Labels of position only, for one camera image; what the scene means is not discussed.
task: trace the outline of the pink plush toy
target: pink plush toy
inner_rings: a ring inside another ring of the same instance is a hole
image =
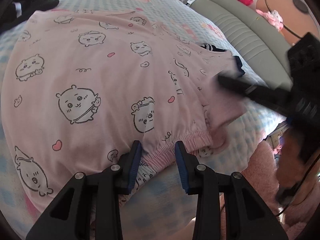
[[[261,10],[256,10],[256,12],[261,16],[263,16],[278,31],[283,29],[283,23],[282,23],[283,19],[276,10],[273,10],[272,12],[267,12],[267,13],[264,13]]]

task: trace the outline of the pink heart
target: pink heart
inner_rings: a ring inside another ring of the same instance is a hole
[[[172,96],[172,97],[170,97],[170,99],[168,100],[168,103],[172,103],[174,100],[175,100],[175,97]]]
[[[59,151],[62,147],[62,141],[58,140],[54,145],[52,145],[52,150]]]

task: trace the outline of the bedsheet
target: bedsheet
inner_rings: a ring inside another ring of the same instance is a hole
[[[164,22],[173,32],[194,42],[208,42],[217,48],[238,52],[208,19],[178,0],[60,0],[55,10],[91,13],[92,10],[141,11],[152,21]],[[0,87],[10,53],[24,23],[0,36]],[[263,82],[241,58],[246,76]],[[229,147],[218,155],[199,159],[215,171],[231,174],[247,167],[258,143],[283,120],[280,115],[250,101],[247,112],[232,124]],[[0,209],[12,228],[25,238],[40,213],[24,193],[7,147],[0,119]],[[163,239],[185,226],[196,213],[196,196],[181,188],[176,166],[170,166],[151,179],[121,209],[124,239]]]

